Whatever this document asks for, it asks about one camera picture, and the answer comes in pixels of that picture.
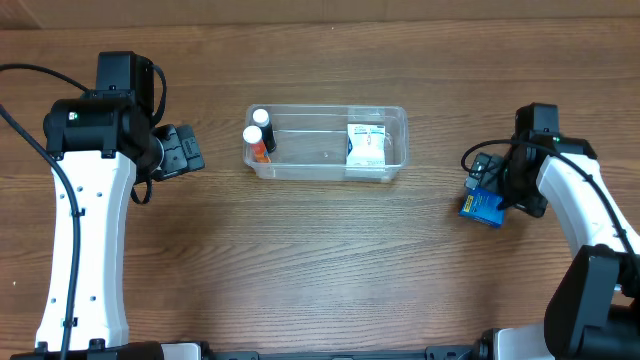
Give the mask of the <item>orange tube white cap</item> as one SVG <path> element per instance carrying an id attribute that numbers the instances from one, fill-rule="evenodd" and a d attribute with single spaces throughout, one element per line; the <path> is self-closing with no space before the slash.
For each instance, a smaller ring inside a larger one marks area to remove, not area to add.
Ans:
<path id="1" fill-rule="evenodd" d="M 243 131 L 243 139 L 249 145 L 257 162 L 271 162 L 268 150 L 263 140 L 262 131 L 258 126 L 247 126 Z"/>

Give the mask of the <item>black tube white cap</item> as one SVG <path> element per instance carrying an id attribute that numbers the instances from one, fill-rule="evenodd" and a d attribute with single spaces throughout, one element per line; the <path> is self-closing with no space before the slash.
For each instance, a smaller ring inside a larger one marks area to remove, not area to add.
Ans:
<path id="1" fill-rule="evenodd" d="M 276 140 L 272 127 L 272 122 L 269 113 L 263 109 L 258 108 L 252 114 L 254 125 L 259 127 L 262 133 L 262 139 L 269 153 L 273 153 L 276 148 Z"/>

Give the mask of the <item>white medicine box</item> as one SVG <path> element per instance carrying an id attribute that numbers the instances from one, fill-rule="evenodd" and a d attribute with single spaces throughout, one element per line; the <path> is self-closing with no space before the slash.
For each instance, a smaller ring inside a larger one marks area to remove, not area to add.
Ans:
<path id="1" fill-rule="evenodd" d="M 386 130 L 384 125 L 348 124 L 346 164 L 383 166 Z"/>

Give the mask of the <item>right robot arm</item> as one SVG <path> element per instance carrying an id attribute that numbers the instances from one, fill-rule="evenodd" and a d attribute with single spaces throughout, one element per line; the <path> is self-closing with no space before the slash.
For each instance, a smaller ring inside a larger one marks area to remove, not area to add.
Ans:
<path id="1" fill-rule="evenodd" d="M 486 331 L 468 359 L 636 359 L 639 356 L 639 235 L 608 191 L 596 152 L 559 130 L 555 105 L 515 113 L 505 155 L 468 149 L 459 214 L 502 226 L 515 208 L 555 212 L 572 263 L 539 324 Z"/>

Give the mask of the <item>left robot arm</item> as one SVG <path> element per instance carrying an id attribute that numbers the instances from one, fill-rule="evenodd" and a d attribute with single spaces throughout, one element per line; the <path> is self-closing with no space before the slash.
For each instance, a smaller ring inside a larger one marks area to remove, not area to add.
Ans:
<path id="1" fill-rule="evenodd" d="M 34 359 L 205 359 L 198 341 L 131 342 L 123 296 L 126 218 L 151 186 L 204 165 L 193 129 L 162 123 L 162 69 L 131 51 L 103 52 L 96 85 L 56 101 L 37 152 L 50 165 L 56 222 L 47 304 Z"/>

